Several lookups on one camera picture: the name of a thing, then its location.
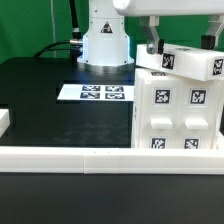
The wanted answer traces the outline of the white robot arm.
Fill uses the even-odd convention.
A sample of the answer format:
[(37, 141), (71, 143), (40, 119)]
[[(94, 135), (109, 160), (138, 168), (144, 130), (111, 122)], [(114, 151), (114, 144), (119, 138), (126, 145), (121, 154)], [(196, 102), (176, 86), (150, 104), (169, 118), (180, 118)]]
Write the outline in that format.
[(210, 15), (210, 27), (201, 37), (202, 49), (214, 49), (224, 29), (224, 0), (89, 0), (89, 28), (83, 36), (78, 62), (90, 69), (117, 70), (134, 63), (124, 17), (140, 17), (146, 52), (161, 55), (164, 40), (156, 31), (161, 16)]

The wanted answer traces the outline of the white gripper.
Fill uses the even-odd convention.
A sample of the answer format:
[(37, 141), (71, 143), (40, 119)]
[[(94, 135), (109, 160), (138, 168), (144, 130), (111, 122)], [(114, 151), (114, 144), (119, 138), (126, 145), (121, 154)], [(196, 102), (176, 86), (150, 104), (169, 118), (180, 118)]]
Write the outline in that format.
[(148, 54), (162, 54), (164, 50), (164, 40), (156, 30), (158, 16), (211, 15), (209, 28), (201, 36), (202, 49), (216, 48), (224, 30), (224, 0), (113, 0), (113, 6), (120, 15), (142, 16), (140, 27)]

